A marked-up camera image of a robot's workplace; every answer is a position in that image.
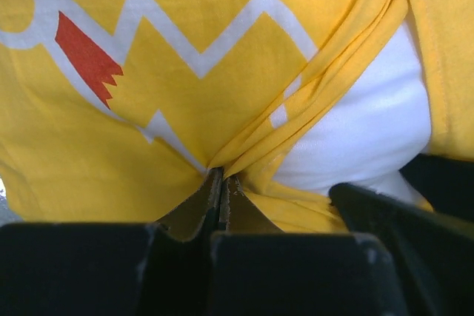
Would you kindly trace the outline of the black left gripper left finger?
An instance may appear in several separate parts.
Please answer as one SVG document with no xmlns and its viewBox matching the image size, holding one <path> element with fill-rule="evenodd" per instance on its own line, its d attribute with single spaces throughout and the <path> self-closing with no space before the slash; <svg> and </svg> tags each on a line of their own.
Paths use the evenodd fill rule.
<svg viewBox="0 0 474 316">
<path fill-rule="evenodd" d="M 152 223 L 1 228 L 3 315 L 202 315 L 222 171 Z"/>
</svg>

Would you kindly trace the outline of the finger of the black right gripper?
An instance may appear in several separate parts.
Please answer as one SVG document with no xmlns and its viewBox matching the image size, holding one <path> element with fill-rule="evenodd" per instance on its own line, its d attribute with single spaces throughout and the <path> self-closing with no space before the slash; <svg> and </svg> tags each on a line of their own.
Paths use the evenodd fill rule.
<svg viewBox="0 0 474 316">
<path fill-rule="evenodd" d="M 433 212 L 348 183 L 330 199 L 351 232 L 390 251 L 411 315 L 472 315 L 473 163 L 418 155 L 401 172 Z"/>
</svg>

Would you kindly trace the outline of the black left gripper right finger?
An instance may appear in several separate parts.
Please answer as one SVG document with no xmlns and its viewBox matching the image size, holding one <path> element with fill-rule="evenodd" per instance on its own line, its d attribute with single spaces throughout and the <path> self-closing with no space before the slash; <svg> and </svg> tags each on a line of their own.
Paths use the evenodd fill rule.
<svg viewBox="0 0 474 316">
<path fill-rule="evenodd" d="M 214 234 L 212 315 L 406 315 L 391 254 L 373 235 L 244 234 L 233 218 L 247 197 L 222 185 Z"/>
</svg>

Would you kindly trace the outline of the white pillow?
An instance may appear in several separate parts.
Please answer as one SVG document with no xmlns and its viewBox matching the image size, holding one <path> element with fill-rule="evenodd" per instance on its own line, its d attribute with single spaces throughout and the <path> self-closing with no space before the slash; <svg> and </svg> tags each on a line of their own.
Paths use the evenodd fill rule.
<svg viewBox="0 0 474 316">
<path fill-rule="evenodd" d="M 430 108 L 415 31 L 404 21 L 349 91 L 300 138 L 274 175 L 326 195 L 352 183 L 421 203 L 401 168 L 427 148 Z"/>
</svg>

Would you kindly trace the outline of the yellow cartoon print pillowcase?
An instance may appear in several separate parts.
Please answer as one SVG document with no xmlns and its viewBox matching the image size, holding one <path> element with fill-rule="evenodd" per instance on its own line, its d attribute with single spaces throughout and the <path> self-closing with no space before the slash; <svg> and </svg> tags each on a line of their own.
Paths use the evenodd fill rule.
<svg viewBox="0 0 474 316">
<path fill-rule="evenodd" d="M 404 21 L 431 135 L 473 159 L 473 0 L 1 0 L 1 178 L 26 221 L 154 221 L 206 174 L 279 228 L 339 232 L 273 177 Z"/>
</svg>

